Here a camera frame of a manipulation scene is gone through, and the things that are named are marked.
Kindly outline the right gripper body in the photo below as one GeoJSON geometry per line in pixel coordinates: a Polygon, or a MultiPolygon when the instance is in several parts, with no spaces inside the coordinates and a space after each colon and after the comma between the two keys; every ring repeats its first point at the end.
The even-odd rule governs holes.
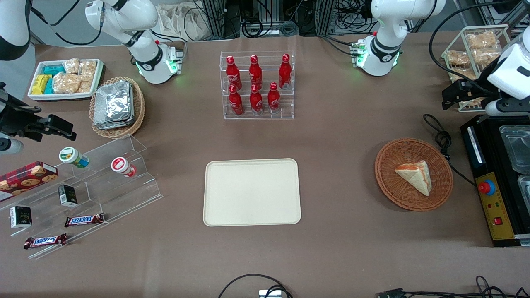
{"type": "Polygon", "coordinates": [[[38,116],[36,113],[41,112],[37,106],[29,106],[23,101],[9,95],[5,91],[6,84],[0,84],[0,124],[1,133],[15,137],[24,137],[24,127],[28,124],[36,124],[38,116]]]}

